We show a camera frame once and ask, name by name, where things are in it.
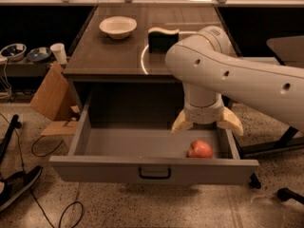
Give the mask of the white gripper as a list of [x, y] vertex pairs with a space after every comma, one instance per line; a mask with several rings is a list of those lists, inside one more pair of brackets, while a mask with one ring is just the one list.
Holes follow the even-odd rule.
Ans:
[[224, 107], [221, 95], [218, 93], [186, 94], [183, 110], [172, 125], [173, 135], [191, 129], [193, 123], [214, 122], [217, 122], [217, 127], [231, 130], [239, 136], [244, 133], [240, 119], [232, 110]]

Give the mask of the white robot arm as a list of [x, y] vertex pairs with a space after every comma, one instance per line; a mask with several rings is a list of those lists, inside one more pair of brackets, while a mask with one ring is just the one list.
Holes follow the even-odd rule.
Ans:
[[209, 26], [166, 53], [170, 73], [182, 81], [184, 107], [173, 129], [193, 123], [238, 130], [223, 117], [222, 95], [304, 131], [304, 69], [247, 61], [229, 55], [225, 31]]

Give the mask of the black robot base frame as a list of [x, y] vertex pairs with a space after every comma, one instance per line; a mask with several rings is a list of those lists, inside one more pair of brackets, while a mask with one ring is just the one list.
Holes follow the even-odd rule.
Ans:
[[280, 139], [274, 142], [265, 142], [247, 146], [240, 146], [238, 141], [235, 141], [235, 144], [240, 157], [244, 159], [247, 155], [259, 154], [268, 151], [285, 150], [292, 147], [303, 146], [304, 137], [296, 138], [295, 135], [297, 133], [298, 130], [290, 126], [280, 137]]

